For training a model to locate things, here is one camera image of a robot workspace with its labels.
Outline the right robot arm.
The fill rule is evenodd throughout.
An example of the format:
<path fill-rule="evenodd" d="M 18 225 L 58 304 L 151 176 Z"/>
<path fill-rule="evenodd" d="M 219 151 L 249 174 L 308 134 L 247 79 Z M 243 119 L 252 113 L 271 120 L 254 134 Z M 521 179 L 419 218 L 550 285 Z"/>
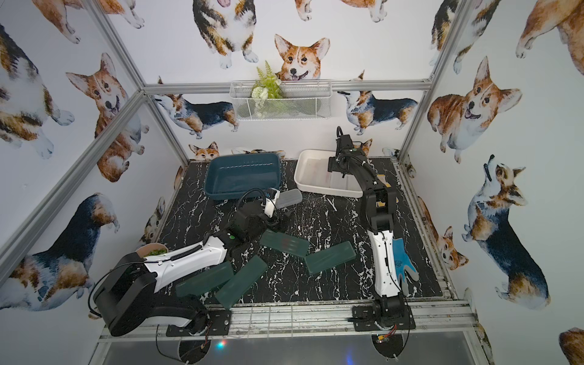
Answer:
<path fill-rule="evenodd" d="M 378 177 L 364 151 L 356 148 L 351 136 L 341 128 L 336 131 L 336 150 L 328 160 L 328 171 L 353 176 L 361 188 L 359 218 L 367 229 L 374 254 L 377 293 L 370 320 L 389 328 L 408 315 L 393 252 L 397 191 Z"/>

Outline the clear pencil case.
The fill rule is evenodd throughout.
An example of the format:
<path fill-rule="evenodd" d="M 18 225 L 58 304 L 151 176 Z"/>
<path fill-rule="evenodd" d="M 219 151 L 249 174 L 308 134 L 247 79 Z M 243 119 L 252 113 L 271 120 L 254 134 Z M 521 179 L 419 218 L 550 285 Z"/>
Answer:
<path fill-rule="evenodd" d="M 277 190 L 274 197 L 275 209 L 291 207 L 301 203 L 303 200 L 302 192 L 299 189 L 292 189 L 287 191 Z"/>
<path fill-rule="evenodd" d="M 328 159 L 327 170 L 330 177 L 330 185 L 333 189 L 350 189 L 350 176 L 344 175 L 340 170 L 336 162 L 335 157 L 330 157 Z"/>

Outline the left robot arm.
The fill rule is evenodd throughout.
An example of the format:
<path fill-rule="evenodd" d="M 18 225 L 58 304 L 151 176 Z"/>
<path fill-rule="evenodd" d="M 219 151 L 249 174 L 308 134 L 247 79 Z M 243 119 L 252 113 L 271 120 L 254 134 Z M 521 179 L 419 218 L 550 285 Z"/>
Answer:
<path fill-rule="evenodd" d="M 208 267 L 219 266 L 243 244 L 278 224 L 276 199 L 239 202 L 226 228 L 201 242 L 161 255 L 125 255 L 91 295 L 95 314 L 113 337 L 141 325 L 172 325 L 200 333 L 208 327 L 208 310 L 195 294 L 169 297 L 165 287 Z"/>

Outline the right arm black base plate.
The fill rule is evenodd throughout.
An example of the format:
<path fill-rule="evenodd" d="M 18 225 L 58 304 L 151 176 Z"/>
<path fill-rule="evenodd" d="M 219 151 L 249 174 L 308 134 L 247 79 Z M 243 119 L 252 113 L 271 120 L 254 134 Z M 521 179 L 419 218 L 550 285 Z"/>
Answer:
<path fill-rule="evenodd" d="M 394 327 L 398 330 L 416 329 L 415 320 L 406 306 L 388 313 L 376 304 L 352 307 L 348 322 L 353 324 L 356 332 L 388 332 Z"/>

